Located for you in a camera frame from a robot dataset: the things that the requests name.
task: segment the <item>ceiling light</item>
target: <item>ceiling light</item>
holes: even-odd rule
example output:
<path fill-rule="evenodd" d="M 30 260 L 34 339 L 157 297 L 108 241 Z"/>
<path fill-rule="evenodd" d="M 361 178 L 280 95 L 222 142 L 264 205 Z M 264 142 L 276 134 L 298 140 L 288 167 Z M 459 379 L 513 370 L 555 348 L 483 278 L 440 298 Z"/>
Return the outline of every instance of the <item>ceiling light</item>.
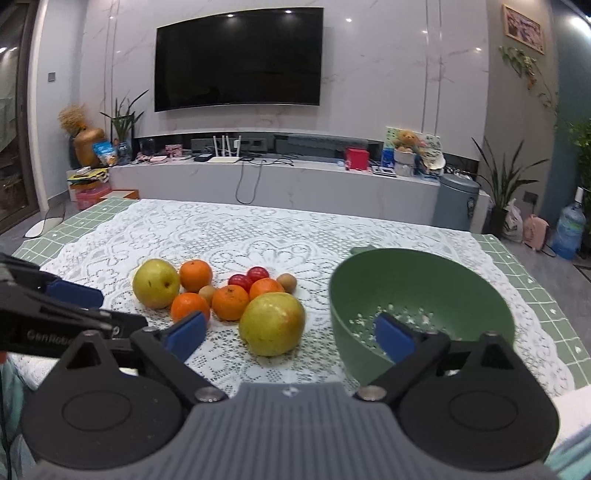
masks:
<path fill-rule="evenodd" d="M 570 19 L 570 24 L 574 28 L 579 30 L 587 38 L 591 38 L 591 27 L 589 27 L 589 24 L 585 20 L 583 20 L 581 17 L 574 17 L 573 16 Z"/>

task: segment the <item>white marble wall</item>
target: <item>white marble wall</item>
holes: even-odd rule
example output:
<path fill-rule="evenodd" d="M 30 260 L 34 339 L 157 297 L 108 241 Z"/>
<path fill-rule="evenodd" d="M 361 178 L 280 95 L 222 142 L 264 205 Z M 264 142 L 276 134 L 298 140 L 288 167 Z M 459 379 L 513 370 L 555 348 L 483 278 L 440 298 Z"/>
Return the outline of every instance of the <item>white marble wall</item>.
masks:
<path fill-rule="evenodd" d="M 162 25 L 226 11 L 324 7 L 319 107 L 215 106 L 154 112 L 154 45 Z M 313 132 L 382 140 L 386 126 L 440 134 L 476 158 L 488 91 L 485 0 L 90 0 L 80 99 L 91 120 L 114 98 L 150 92 L 137 135 Z"/>

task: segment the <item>electrical outlet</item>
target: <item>electrical outlet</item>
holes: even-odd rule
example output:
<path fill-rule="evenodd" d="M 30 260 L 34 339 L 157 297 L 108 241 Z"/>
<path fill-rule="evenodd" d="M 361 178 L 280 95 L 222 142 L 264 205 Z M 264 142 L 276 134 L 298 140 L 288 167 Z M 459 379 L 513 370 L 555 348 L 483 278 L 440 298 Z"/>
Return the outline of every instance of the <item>electrical outlet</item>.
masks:
<path fill-rule="evenodd" d="M 523 201 L 525 203 L 531 203 L 532 205 L 536 205 L 538 203 L 538 194 L 533 192 L 525 192 L 523 194 Z"/>

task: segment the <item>pink bag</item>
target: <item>pink bag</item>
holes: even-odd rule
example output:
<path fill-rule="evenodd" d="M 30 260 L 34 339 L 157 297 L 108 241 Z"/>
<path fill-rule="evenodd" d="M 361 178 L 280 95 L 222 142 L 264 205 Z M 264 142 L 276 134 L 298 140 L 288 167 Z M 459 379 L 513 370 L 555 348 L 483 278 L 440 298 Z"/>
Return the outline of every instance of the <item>pink bag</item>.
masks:
<path fill-rule="evenodd" d="M 536 215 L 531 215 L 523 222 L 523 240 L 526 245 L 534 250 L 542 250 L 546 243 L 548 222 Z"/>

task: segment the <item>plastic bowl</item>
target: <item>plastic bowl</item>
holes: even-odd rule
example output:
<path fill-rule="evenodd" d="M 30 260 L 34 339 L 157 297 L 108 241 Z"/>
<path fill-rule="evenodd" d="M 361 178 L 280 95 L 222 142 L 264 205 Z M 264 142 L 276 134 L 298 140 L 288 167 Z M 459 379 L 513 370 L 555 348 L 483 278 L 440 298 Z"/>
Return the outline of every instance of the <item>plastic bowl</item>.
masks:
<path fill-rule="evenodd" d="M 488 331 L 511 345 L 515 338 L 501 295 L 473 271 L 438 255 L 398 248 L 356 254 L 334 271 L 329 295 L 337 348 L 348 374 L 362 385 L 393 365 L 372 338 L 379 309 L 452 340 L 478 340 Z"/>

